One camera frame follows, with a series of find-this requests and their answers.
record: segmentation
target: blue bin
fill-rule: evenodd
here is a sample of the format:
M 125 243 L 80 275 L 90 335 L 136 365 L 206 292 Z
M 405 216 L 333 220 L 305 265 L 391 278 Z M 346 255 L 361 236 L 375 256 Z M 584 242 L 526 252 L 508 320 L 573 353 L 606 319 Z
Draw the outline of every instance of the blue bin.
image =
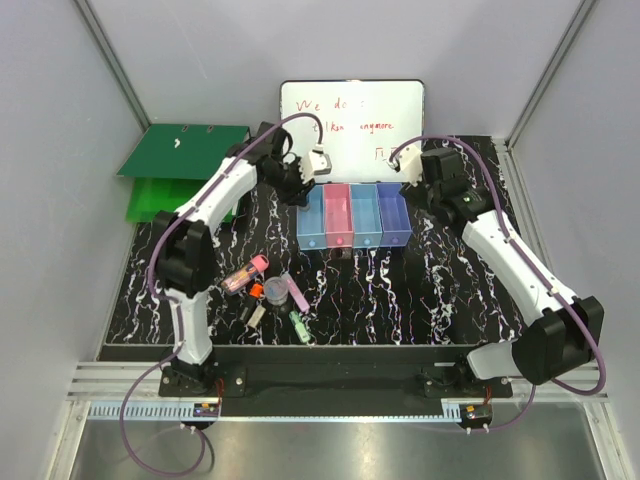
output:
M 309 192 L 309 208 L 298 207 L 296 235 L 300 250 L 320 250 L 327 248 L 324 228 L 324 193 L 322 185 L 316 185 Z
M 374 248 L 382 240 L 382 222 L 376 186 L 372 184 L 351 185 L 351 209 L 353 212 L 353 246 Z
M 411 222 L 401 183 L 378 183 L 378 203 L 382 219 L 381 247 L 404 247 L 411 237 Z

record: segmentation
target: orange object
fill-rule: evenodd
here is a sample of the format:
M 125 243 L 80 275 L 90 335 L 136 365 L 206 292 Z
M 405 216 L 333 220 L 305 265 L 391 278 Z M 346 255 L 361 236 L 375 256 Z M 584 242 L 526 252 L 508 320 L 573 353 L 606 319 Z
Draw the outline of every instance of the orange object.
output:
M 264 287 L 259 283 L 256 283 L 253 287 L 251 287 L 249 295 L 251 295 L 252 297 L 260 298 L 262 292 L 264 292 Z

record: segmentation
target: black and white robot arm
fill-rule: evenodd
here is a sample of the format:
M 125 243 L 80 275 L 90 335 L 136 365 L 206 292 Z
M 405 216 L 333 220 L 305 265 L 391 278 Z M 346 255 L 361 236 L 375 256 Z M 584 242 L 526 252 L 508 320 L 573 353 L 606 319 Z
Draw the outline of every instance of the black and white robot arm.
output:
M 256 137 L 272 127 L 263 123 Z M 154 218 L 154 239 L 159 239 L 181 219 L 160 249 L 155 272 L 165 296 L 172 299 L 174 351 L 178 351 L 172 368 L 204 387 L 210 386 L 215 378 L 215 358 L 207 326 L 207 289 L 215 277 L 212 233 L 256 184 L 264 182 L 274 187 L 280 201 L 287 205 L 306 206 L 315 176 L 331 171 L 331 161 L 321 144 L 305 156 L 294 155 L 292 161 L 284 163 L 288 153 L 283 153 L 283 149 L 287 142 L 291 150 L 291 136 L 283 128 L 277 128 L 243 158 L 238 159 L 236 155 L 242 153 L 250 141 L 235 145 L 227 152 L 218 171 L 191 200 L 175 212 L 159 212 Z
M 422 152 L 403 148 L 392 167 L 407 181 L 401 194 L 407 201 L 449 226 L 491 267 L 516 302 L 527 329 L 513 341 L 472 350 L 458 368 L 466 380 L 522 376 L 535 385 L 547 382 L 593 358 L 585 336 L 557 300 L 560 294 L 579 315 L 596 344 L 604 311 L 593 297 L 580 299 L 561 283 L 522 241 L 504 213 L 503 233 L 489 191 L 472 188 L 460 153 L 451 148 Z M 512 242 L 553 285 L 552 291 L 522 258 Z

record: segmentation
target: black marble tabletop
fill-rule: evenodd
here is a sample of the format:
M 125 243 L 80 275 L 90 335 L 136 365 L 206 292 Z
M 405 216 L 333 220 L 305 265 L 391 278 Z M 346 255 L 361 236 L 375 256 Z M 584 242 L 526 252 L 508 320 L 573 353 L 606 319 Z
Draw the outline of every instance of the black marble tabletop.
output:
M 487 162 L 515 225 L 491 138 L 461 138 Z M 480 169 L 464 157 L 474 185 L 483 185 Z M 243 199 L 234 222 L 214 235 L 218 273 L 208 301 L 214 344 L 299 343 L 287 314 L 291 302 L 278 310 L 264 301 L 267 313 L 254 330 L 237 319 L 246 292 L 230 297 L 219 285 L 260 253 L 270 262 L 265 278 L 289 272 L 304 293 L 311 310 L 303 318 L 317 345 L 476 344 L 517 337 L 520 313 L 485 262 L 435 219 L 411 206 L 409 216 L 413 235 L 404 248 L 302 252 L 295 207 L 259 185 Z M 150 236 L 150 225 L 139 224 L 106 344 L 173 342 L 168 305 L 147 291 Z

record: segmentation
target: white wall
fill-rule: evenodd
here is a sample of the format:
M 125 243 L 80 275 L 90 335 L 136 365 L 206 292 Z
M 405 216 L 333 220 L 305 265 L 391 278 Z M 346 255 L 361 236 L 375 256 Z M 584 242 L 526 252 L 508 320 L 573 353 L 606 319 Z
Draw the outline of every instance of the white wall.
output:
M 598 4 L 520 142 L 556 273 L 605 307 L 608 389 L 640 472 L 640 3 Z
M 154 122 L 276 120 L 285 80 L 418 78 L 427 130 L 506 136 L 579 0 L 92 0 Z
M 0 465 L 39 479 L 105 327 L 141 132 L 71 1 L 2 2 L 0 45 Z

